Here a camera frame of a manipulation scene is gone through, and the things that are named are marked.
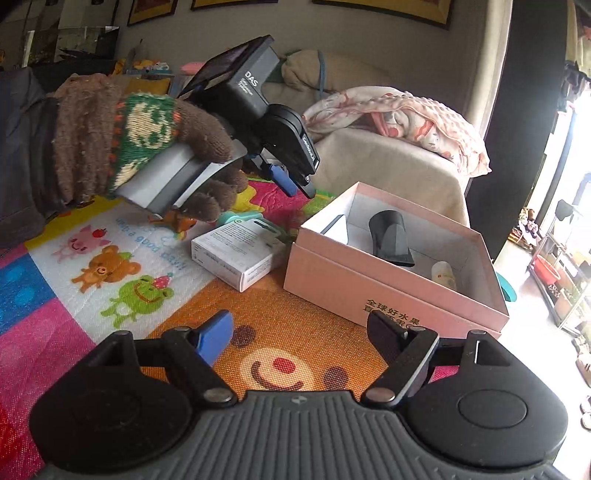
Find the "red nose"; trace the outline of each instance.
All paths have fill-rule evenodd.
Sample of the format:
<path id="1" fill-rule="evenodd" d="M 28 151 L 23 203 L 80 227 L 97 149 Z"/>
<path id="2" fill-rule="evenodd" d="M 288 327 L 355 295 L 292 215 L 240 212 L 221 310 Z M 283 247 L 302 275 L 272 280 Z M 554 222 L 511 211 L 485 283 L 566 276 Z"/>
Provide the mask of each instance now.
<path id="1" fill-rule="evenodd" d="M 278 357 L 273 360 L 273 368 L 279 370 L 282 374 L 292 374 L 296 369 L 296 365 L 287 358 Z"/>

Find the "pink blanket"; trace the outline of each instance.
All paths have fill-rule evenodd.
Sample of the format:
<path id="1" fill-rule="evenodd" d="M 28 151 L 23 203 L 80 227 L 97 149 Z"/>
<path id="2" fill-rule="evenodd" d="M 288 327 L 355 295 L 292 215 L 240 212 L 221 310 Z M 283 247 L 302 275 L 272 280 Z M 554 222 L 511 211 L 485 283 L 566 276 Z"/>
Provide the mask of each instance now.
<path id="1" fill-rule="evenodd" d="M 446 158 L 461 175 L 478 177 L 491 171 L 484 140 L 459 113 L 391 87 L 335 93 L 308 108 L 304 120 L 315 140 L 339 128 L 370 128 Z"/>

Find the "cartoon frog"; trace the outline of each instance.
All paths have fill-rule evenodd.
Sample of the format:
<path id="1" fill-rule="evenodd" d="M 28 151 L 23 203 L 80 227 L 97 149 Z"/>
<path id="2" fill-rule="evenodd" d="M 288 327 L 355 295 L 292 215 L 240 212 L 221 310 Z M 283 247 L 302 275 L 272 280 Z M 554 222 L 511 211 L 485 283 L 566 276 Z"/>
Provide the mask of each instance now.
<path id="1" fill-rule="evenodd" d="M 109 299 L 113 302 L 108 309 L 100 314 L 103 317 L 115 316 L 114 328 L 120 328 L 124 321 L 137 320 L 137 315 L 154 313 L 164 303 L 164 300 L 172 298 L 174 291 L 168 287 L 172 274 L 163 277 L 150 277 L 142 275 L 137 280 L 127 282 L 119 289 L 119 296 L 116 299 Z"/>

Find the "green knitted pattern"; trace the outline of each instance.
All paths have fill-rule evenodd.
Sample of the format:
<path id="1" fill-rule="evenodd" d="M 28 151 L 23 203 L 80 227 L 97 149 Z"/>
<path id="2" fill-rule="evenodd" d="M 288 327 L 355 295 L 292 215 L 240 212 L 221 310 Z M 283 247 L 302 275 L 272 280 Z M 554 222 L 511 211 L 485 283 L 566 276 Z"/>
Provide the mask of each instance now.
<path id="1" fill-rule="evenodd" d="M 133 93 L 117 105 L 108 192 L 113 192 L 177 136 L 174 99 Z"/>

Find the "cartoon mat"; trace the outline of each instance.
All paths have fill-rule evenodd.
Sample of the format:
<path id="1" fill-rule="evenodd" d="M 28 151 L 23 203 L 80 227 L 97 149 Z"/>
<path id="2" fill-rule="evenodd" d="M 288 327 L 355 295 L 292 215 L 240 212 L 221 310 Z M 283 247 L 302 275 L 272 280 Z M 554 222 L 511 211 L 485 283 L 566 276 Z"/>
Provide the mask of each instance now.
<path id="1" fill-rule="evenodd" d="M 290 229 L 329 201 L 287 199 L 274 184 L 252 181 L 233 209 L 262 211 Z M 28 431 L 32 406 L 117 329 L 155 337 L 230 310 L 234 336 L 215 368 L 239 395 L 247 388 L 359 395 L 384 369 L 363 328 L 284 291 L 283 272 L 241 294 L 200 268 L 190 239 L 206 228 L 177 235 L 133 205 L 97 198 L 0 251 L 0 480 L 28 479 L 42 467 Z"/>

